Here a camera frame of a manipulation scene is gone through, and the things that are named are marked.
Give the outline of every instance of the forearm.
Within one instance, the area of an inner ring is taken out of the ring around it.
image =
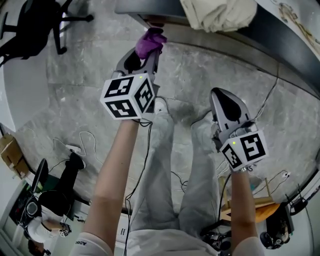
[[[62,230],[63,227],[62,225],[57,222],[57,221],[51,221],[51,220],[45,220],[42,222],[42,224],[48,229],[48,230],[51,230],[51,231],[56,231],[56,230]]]
[[[139,124],[132,120],[121,122],[111,150],[99,173],[92,205],[84,231],[104,240],[115,248],[118,222],[122,211],[130,161]]]
[[[257,236],[256,208],[247,172],[233,173],[231,230],[233,249],[244,239]]]
[[[95,197],[111,201],[119,200],[122,205],[138,128],[139,124],[132,120],[121,122],[99,173],[94,190]]]

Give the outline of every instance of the purple object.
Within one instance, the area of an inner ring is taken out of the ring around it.
[[[167,38],[162,35],[163,29],[152,27],[139,39],[135,46],[135,52],[141,60],[148,57],[149,53],[164,47],[163,44],[167,42]]]

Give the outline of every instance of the chair wheel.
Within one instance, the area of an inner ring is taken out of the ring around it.
[[[86,22],[91,22],[95,19],[95,17],[93,15],[88,15],[87,17],[85,17]]]
[[[67,51],[67,47],[62,47],[61,50],[58,52],[59,55],[65,54]]]

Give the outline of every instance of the white sleeve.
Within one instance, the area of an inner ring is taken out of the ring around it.
[[[249,237],[237,245],[233,256],[265,256],[263,245],[258,237]]]
[[[55,236],[50,230],[48,230],[42,224],[42,218],[36,217],[34,218],[28,225],[27,231],[32,240],[38,243],[44,243],[46,240]]]
[[[69,256],[113,256],[105,241],[90,233],[81,233]]]

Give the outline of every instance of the chair leg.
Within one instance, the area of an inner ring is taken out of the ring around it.
[[[66,47],[62,47],[60,45],[60,23],[53,26],[53,37],[55,42],[55,47],[58,55],[62,55],[67,51]]]
[[[61,6],[60,10],[63,13],[67,13],[68,12],[68,7],[71,4],[72,0],[66,0],[65,3]]]
[[[64,22],[91,22],[94,20],[94,17],[92,15],[88,15],[87,17],[64,17],[61,19],[61,21]]]

